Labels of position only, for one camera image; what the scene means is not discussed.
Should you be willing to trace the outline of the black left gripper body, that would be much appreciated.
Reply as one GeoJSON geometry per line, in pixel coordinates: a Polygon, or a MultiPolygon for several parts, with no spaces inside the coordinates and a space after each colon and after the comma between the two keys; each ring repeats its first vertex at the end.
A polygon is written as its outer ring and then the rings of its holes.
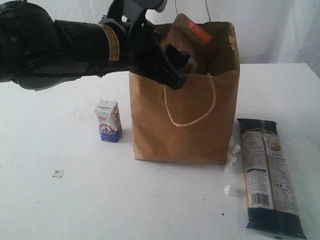
{"type": "Polygon", "coordinates": [[[135,62],[141,56],[152,51],[161,50],[160,34],[155,31],[153,23],[147,20],[148,10],[140,7],[133,0],[114,0],[107,14],[101,19],[104,24],[114,20],[124,28],[130,70],[135,73],[135,62]]]}

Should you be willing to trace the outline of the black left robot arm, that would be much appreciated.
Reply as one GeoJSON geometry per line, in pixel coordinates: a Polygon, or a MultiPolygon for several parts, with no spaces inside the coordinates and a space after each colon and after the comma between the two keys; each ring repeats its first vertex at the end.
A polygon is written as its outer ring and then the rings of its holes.
{"type": "Polygon", "coordinates": [[[179,90],[190,56],[172,45],[146,19],[164,0],[114,0],[99,23],[53,20],[26,0],[0,6],[0,80],[40,91],[82,77],[132,72],[179,90]]]}

